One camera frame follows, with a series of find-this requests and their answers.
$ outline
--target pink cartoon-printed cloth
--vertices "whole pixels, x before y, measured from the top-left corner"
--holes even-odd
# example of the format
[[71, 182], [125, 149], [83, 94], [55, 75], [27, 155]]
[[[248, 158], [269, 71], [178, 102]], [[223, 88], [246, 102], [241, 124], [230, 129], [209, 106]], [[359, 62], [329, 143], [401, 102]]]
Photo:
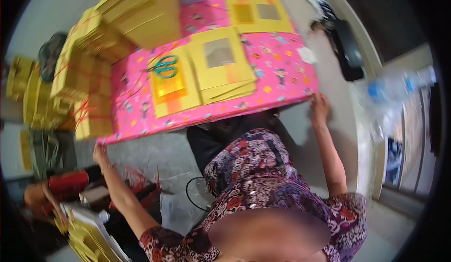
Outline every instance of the pink cartoon-printed cloth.
[[[181, 6], [180, 22], [183, 39], [178, 46], [189, 43], [189, 35], [230, 26], [224, 0], [208, 0]], [[241, 34], [247, 59], [258, 80], [251, 96], [217, 102], [156, 118], [152, 104], [147, 68], [150, 58], [169, 50], [173, 42], [153, 50], [139, 49], [116, 62], [111, 73], [111, 121], [113, 135], [99, 138], [100, 143], [117, 143], [145, 135], [188, 127], [219, 119], [255, 113], [273, 107], [304, 101], [318, 90], [313, 65], [303, 62], [299, 50], [304, 42], [297, 34]]]

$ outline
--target plastic water bottle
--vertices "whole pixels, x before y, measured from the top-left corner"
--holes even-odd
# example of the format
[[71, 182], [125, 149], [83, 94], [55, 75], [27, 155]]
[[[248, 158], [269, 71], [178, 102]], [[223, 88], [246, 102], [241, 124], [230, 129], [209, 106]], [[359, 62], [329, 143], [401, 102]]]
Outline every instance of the plastic water bottle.
[[420, 88], [431, 86], [435, 82], [435, 73], [430, 66], [418, 72], [392, 70], [378, 79], [358, 81], [355, 86], [361, 105], [381, 105], [406, 101]]

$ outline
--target woman's arm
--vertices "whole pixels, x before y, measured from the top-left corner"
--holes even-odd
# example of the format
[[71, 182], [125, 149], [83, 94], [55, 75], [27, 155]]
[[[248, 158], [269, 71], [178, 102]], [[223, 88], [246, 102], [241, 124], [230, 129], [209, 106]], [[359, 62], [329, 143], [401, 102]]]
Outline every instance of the woman's arm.
[[135, 236], [140, 239], [145, 231], [159, 226], [157, 221], [144, 210], [136, 196], [125, 185], [116, 169], [110, 164], [105, 146], [96, 144], [93, 159], [100, 166], [110, 191], [111, 200], [116, 205], [117, 210], [125, 217]]
[[56, 214], [58, 215], [59, 219], [61, 220], [61, 223], [63, 225], [67, 225], [69, 223], [69, 220], [67, 219], [66, 215], [61, 210], [61, 207], [59, 207], [59, 202], [56, 200], [56, 198], [53, 196], [52, 192], [49, 189], [49, 184], [47, 181], [41, 184], [42, 191], [44, 192], [44, 195], [46, 196], [47, 200], [53, 205], [54, 210], [56, 211]]
[[329, 100], [323, 94], [313, 94], [311, 102], [313, 109], [312, 125], [321, 153], [329, 196], [347, 193], [345, 168], [338, 156], [326, 124], [330, 109]]

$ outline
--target scissors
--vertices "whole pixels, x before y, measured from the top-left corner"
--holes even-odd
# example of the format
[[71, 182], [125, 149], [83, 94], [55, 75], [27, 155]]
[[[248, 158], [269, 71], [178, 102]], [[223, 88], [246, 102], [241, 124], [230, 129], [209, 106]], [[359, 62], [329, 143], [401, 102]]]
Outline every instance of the scissors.
[[[172, 61], [164, 62], [165, 59], [172, 58]], [[177, 63], [177, 60], [179, 59], [178, 56], [170, 55], [170, 56], [164, 56], [162, 57], [153, 67], [148, 69], [148, 72], [155, 72], [158, 78], [161, 79], [168, 79], [172, 78], [177, 74], [177, 68], [173, 67], [172, 65]], [[173, 70], [171, 75], [163, 75], [162, 72], [167, 72]]]

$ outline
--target floral patterned blouse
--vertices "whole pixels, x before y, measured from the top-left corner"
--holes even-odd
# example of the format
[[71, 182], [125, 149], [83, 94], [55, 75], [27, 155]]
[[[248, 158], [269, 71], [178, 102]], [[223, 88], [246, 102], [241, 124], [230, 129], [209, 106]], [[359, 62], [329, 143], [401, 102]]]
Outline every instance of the floral patterned blouse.
[[[330, 228], [324, 252], [330, 262], [350, 261], [367, 236], [366, 200], [346, 193], [321, 199], [293, 167], [279, 136], [266, 129], [251, 130], [233, 141], [205, 168], [208, 190], [216, 197], [208, 217], [185, 237], [154, 227], [140, 238], [152, 262], [211, 262], [219, 249], [208, 239], [210, 227], [220, 218], [249, 208], [291, 208], [310, 213]], [[217, 194], [218, 176], [227, 187]]]

